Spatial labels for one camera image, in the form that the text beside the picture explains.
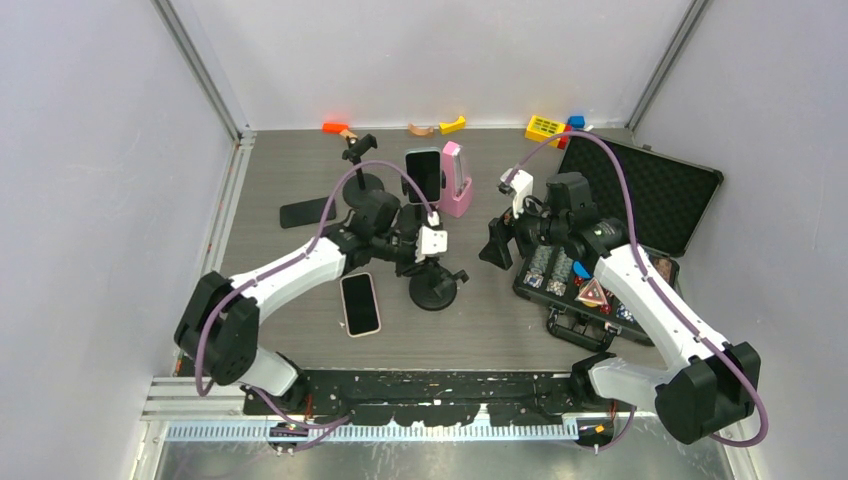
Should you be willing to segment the smartphone with cream case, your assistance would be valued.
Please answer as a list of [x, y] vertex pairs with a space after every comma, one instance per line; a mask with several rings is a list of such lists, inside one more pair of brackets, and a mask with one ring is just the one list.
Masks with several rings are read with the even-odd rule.
[[381, 330], [381, 318], [368, 272], [348, 275], [340, 280], [342, 306], [347, 334], [358, 338]]

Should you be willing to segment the smartphone with clear case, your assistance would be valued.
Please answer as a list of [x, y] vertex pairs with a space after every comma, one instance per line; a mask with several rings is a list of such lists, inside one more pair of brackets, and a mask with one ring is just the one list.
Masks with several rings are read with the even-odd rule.
[[404, 191], [412, 204], [438, 203], [441, 199], [443, 172], [441, 151], [436, 147], [410, 149], [404, 156], [407, 175], [418, 186], [424, 197], [406, 183]]

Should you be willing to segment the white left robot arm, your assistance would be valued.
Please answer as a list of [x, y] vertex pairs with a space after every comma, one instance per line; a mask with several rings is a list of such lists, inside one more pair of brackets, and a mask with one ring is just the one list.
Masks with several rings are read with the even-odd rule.
[[284, 414], [298, 412], [307, 398], [302, 374], [284, 355], [260, 346], [261, 324], [300, 295], [373, 259], [406, 273], [446, 253], [448, 233], [437, 212], [402, 226], [400, 210], [394, 195], [371, 193], [346, 220], [321, 222], [304, 246], [269, 264], [232, 277], [217, 271], [203, 275], [174, 334], [194, 363], [198, 394], [209, 394], [213, 385], [239, 383], [268, 393]]

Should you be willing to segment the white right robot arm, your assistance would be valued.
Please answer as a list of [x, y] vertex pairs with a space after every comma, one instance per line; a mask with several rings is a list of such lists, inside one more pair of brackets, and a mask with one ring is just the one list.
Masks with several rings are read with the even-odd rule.
[[585, 177], [577, 172], [550, 177], [543, 203], [532, 194], [532, 176], [517, 168], [502, 174], [498, 189], [512, 205], [490, 222], [480, 258], [508, 269], [510, 240], [522, 253], [542, 245], [563, 249], [635, 316], [665, 363], [664, 369], [649, 368], [608, 352], [578, 362], [570, 385], [577, 406], [596, 410], [610, 399], [654, 413], [684, 444], [716, 437], [757, 413], [759, 433], [732, 444], [748, 447], [763, 439], [768, 420], [756, 389], [757, 351], [747, 342], [729, 343], [663, 281], [634, 228], [599, 214]]

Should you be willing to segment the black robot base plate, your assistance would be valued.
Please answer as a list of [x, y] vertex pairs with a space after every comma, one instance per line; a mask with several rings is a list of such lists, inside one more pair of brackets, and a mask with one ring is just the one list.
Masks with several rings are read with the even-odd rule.
[[318, 424], [342, 417], [357, 426], [468, 425], [486, 414], [493, 426], [554, 425], [563, 415], [608, 420], [627, 404], [578, 392], [567, 373], [515, 371], [306, 370], [282, 396], [246, 389], [244, 412], [307, 414]]

